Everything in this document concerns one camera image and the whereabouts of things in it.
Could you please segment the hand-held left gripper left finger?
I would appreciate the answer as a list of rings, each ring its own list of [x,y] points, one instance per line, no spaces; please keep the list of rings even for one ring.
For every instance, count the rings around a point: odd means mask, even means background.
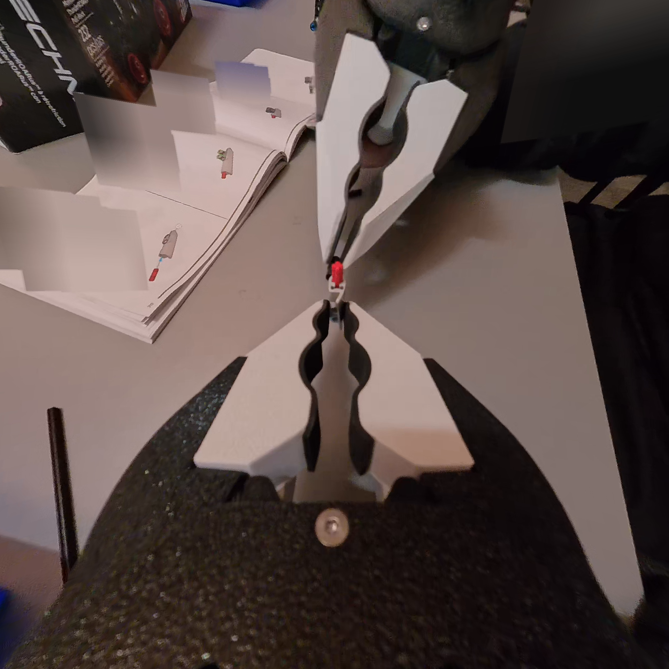
[[[323,366],[327,301],[253,349],[194,456],[200,469],[268,478],[293,501],[297,476],[313,472],[321,448],[313,380]]]

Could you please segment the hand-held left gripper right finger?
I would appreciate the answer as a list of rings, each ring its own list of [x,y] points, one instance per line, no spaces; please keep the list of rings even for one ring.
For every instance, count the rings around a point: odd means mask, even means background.
[[[474,459],[423,357],[354,302],[344,309],[354,480],[386,499],[400,478],[464,472]]]

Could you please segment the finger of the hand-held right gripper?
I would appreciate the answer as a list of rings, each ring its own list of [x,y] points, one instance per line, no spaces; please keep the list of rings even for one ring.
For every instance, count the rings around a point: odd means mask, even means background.
[[[351,267],[400,218],[434,178],[434,170],[468,94],[448,79],[427,82],[401,67],[391,67],[386,105],[372,138],[389,137],[391,113],[406,120],[404,143],[383,170],[379,196],[364,214],[343,259]]]
[[[325,265],[331,262],[346,218],[349,183],[361,162],[363,128],[383,100],[389,79],[376,44],[347,33],[316,123],[317,226]]]

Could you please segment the grey toy part red pin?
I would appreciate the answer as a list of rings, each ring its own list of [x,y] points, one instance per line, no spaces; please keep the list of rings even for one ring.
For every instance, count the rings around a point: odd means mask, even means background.
[[[344,300],[347,283],[344,276],[344,266],[339,258],[333,257],[328,276],[328,292],[330,302],[330,321],[337,324],[339,329],[344,328],[347,303]]]

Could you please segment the grey desk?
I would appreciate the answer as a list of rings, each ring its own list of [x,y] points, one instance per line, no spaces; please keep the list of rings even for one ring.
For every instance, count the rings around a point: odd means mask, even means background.
[[[131,459],[218,372],[317,301],[301,146],[155,344],[1,287],[1,534],[56,549],[46,411],[62,407],[80,540]],[[553,485],[606,596],[641,580],[557,178],[441,172],[354,266],[351,297],[436,359]]]

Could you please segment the open instruction booklet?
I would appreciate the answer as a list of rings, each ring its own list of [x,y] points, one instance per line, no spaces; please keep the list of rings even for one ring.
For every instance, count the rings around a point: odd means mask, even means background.
[[[1,285],[153,343],[315,125],[314,64],[257,48],[155,105],[80,96],[96,173],[1,188]]]

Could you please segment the black thin rod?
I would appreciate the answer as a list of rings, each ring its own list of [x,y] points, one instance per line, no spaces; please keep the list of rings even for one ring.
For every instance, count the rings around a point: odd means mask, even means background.
[[[51,407],[47,410],[47,425],[62,582],[66,584],[78,560],[79,541],[62,409]]]

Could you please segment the black toy set box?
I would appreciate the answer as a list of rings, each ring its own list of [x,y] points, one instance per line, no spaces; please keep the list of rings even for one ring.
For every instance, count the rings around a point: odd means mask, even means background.
[[[1,146],[81,133],[76,92],[138,101],[191,17],[188,1],[2,1]]]

